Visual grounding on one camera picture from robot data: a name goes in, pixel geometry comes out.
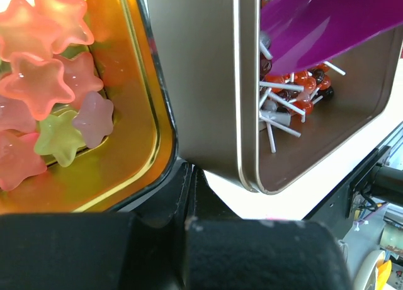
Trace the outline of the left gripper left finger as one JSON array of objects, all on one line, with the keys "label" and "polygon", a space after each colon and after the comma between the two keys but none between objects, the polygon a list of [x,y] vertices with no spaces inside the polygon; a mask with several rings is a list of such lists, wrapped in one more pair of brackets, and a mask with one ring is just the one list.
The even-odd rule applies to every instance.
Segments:
[{"label": "left gripper left finger", "polygon": [[192,166],[118,211],[1,217],[2,289],[183,289]]}]

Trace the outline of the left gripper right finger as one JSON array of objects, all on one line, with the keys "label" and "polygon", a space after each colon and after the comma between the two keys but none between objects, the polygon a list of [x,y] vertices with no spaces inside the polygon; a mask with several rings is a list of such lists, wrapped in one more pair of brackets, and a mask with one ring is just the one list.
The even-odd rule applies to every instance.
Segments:
[{"label": "left gripper right finger", "polygon": [[341,249],[321,223],[243,220],[191,175],[187,289],[351,289]]}]

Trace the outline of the beige tin with lollipops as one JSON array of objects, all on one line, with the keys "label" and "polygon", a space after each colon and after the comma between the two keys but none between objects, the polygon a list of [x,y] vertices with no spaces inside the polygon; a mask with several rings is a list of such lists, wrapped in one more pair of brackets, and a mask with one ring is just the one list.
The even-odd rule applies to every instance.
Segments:
[{"label": "beige tin with lollipops", "polygon": [[381,113],[402,24],[313,67],[272,73],[260,29],[272,0],[147,0],[178,155],[278,194]]}]

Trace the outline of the purple plastic scoop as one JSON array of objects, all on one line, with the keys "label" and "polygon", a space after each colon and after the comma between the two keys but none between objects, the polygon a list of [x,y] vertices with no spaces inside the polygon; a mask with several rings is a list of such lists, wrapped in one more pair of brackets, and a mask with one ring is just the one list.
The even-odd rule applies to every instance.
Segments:
[{"label": "purple plastic scoop", "polygon": [[402,24],[402,0],[272,0],[260,13],[272,73],[313,67]]}]

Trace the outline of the gold tin with star candies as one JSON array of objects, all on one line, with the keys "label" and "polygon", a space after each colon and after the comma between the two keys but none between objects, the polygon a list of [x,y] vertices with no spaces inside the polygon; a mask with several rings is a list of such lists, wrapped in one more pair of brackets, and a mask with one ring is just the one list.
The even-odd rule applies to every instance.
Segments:
[{"label": "gold tin with star candies", "polygon": [[145,0],[1,0],[2,214],[127,203],[176,150]]}]

